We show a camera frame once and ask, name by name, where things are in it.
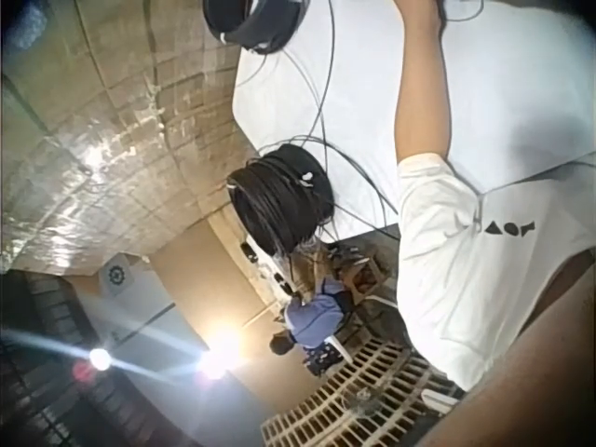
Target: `blue shirt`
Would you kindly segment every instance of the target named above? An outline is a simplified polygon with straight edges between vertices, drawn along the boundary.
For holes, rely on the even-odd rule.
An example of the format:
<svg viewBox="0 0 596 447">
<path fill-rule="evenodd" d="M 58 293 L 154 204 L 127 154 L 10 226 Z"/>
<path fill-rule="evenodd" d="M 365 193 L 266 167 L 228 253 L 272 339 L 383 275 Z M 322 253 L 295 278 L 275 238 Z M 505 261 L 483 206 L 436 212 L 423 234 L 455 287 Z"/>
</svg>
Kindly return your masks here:
<svg viewBox="0 0 596 447">
<path fill-rule="evenodd" d="M 310 303 L 302 305 L 299 298 L 292 298 L 285 311 L 285 319 L 296 343 L 315 348 L 335 333 L 344 317 L 333 295 L 344 291 L 344 284 L 331 277 L 323 279 Z"/>
</svg>

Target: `ceiling light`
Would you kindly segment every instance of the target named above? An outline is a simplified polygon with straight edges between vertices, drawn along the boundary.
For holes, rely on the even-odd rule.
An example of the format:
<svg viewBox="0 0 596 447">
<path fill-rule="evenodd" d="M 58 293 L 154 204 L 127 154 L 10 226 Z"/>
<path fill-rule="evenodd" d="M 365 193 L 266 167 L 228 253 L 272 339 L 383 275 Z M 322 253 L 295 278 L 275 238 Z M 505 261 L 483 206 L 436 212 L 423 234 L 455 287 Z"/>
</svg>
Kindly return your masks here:
<svg viewBox="0 0 596 447">
<path fill-rule="evenodd" d="M 98 371 L 105 371 L 112 365 L 112 356 L 105 349 L 95 348 L 89 352 L 89 361 Z"/>
</svg>

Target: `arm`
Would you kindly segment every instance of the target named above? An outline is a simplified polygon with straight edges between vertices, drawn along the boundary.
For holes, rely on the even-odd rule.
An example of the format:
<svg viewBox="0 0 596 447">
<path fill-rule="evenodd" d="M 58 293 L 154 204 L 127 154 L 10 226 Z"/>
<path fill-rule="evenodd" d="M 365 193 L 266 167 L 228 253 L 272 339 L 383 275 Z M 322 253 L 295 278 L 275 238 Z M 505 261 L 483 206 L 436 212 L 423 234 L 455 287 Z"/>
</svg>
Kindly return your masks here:
<svg viewBox="0 0 596 447">
<path fill-rule="evenodd" d="M 447 156 L 449 98 L 440 47 L 438 0 L 394 0 L 404 22 L 403 70 L 395 116 L 398 162 L 418 154 Z"/>
</svg>

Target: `person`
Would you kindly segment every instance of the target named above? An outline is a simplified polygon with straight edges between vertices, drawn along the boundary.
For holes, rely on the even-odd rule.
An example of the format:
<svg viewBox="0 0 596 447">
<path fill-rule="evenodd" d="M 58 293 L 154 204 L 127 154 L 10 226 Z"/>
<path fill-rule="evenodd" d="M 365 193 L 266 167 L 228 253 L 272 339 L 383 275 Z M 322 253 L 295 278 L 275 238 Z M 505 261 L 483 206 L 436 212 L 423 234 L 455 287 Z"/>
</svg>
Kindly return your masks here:
<svg viewBox="0 0 596 447">
<path fill-rule="evenodd" d="M 414 348 L 468 391 L 593 268 L 596 171 L 588 157 L 477 195 L 447 161 L 438 0 L 394 3 L 404 22 L 397 302 Z"/>
<path fill-rule="evenodd" d="M 280 356 L 297 344 L 314 349 L 335 334 L 346 315 L 353 310 L 352 294 L 344 283 L 332 276 L 327 252 L 320 250 L 315 258 L 315 295 L 303 303 L 294 295 L 284 309 L 288 329 L 274 334 L 269 347 Z"/>
<path fill-rule="evenodd" d="M 416 445 L 594 445 L 594 280 L 541 314 Z"/>
</svg>

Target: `dark hair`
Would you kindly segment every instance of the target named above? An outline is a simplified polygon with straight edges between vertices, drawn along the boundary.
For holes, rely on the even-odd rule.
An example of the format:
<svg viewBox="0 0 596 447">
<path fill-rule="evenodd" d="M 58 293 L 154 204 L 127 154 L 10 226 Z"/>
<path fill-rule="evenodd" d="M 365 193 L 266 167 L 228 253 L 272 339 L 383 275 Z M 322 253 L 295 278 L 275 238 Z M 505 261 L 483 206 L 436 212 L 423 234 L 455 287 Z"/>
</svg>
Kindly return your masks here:
<svg viewBox="0 0 596 447">
<path fill-rule="evenodd" d="M 294 341 L 286 333 L 276 333 L 271 339 L 269 347 L 275 354 L 283 356 L 294 347 Z"/>
</svg>

